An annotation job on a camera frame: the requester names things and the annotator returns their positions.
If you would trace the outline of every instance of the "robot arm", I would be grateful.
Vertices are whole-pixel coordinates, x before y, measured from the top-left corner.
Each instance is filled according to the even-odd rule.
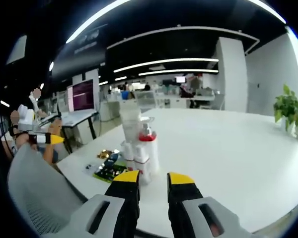
[[[169,220],[174,238],[262,238],[246,231],[239,218],[211,197],[203,197],[186,175],[168,173]]]
[[[261,238],[239,225],[238,217],[211,197],[204,198],[185,175],[168,173],[169,220],[175,238]],[[133,238],[139,217],[139,171],[115,177],[105,195],[96,195],[69,224],[44,238]]]

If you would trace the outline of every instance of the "table leg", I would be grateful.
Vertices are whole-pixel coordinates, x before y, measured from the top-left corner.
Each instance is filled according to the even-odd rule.
[[[71,148],[71,144],[70,144],[70,142],[69,142],[68,137],[66,136],[64,127],[62,127],[62,133],[63,133],[63,136],[64,136],[64,145],[65,145],[66,150],[67,150],[69,153],[73,153],[73,150],[72,150],[72,148]]]
[[[89,129],[90,129],[90,133],[91,133],[91,136],[93,137],[93,140],[96,139],[96,133],[95,133],[95,130],[94,130],[94,125],[93,125],[93,122],[91,121],[91,117],[88,118],[88,124],[89,124]]]

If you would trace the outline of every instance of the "white pillar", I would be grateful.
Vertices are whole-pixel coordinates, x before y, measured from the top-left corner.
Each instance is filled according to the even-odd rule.
[[[85,73],[86,81],[93,80],[93,94],[94,94],[94,108],[99,110],[99,78],[98,69],[93,69],[92,71]]]
[[[224,109],[243,112],[247,110],[247,68],[243,43],[220,37],[216,46],[219,59],[218,85],[224,96]]]

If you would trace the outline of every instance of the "white bottle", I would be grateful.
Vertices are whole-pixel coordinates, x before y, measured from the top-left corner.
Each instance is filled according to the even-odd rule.
[[[120,117],[127,142],[134,143],[138,141],[138,135],[141,129],[140,118],[141,112],[139,109],[133,109],[126,106],[121,108]]]
[[[151,182],[151,168],[150,158],[145,150],[144,145],[135,145],[135,165],[136,169],[140,171],[139,180],[141,184],[149,184]]]
[[[123,154],[124,161],[126,163],[126,167],[127,167],[128,171],[137,170],[131,144],[124,141],[121,144],[121,146],[122,146],[122,154]]]
[[[150,157],[152,175],[159,172],[157,134],[151,129],[148,123],[143,123],[143,129],[139,134],[139,140],[143,143]]]

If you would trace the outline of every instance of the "office desk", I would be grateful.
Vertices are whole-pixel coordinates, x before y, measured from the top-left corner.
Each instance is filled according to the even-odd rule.
[[[65,128],[74,128],[75,126],[82,123],[83,121],[88,120],[88,125],[89,125],[91,136],[93,139],[96,139],[96,133],[94,130],[93,122],[91,120],[92,116],[95,115],[96,113],[97,113],[97,111],[94,109],[74,111],[71,113],[62,113],[62,133],[65,138],[64,143],[65,143],[65,147],[68,152],[72,153],[73,150],[69,143],[68,137],[66,135]],[[54,118],[57,117],[57,115],[58,114],[52,114],[52,115],[49,115],[48,117],[42,119],[40,122],[41,127],[43,127],[44,125],[46,125],[49,122],[52,122],[54,120]]]
[[[137,228],[173,237],[168,219],[167,172],[190,176],[203,196],[212,196],[240,218],[249,232],[260,230],[298,205],[298,141],[273,117],[213,110],[153,109],[161,172],[141,187]],[[120,149],[116,127],[58,163],[86,198],[104,194],[109,184],[84,167],[103,163],[102,149]]]
[[[215,95],[212,96],[194,96],[193,98],[181,98],[178,95],[159,95],[157,99],[180,99],[180,100],[196,100],[196,101],[214,101]]]

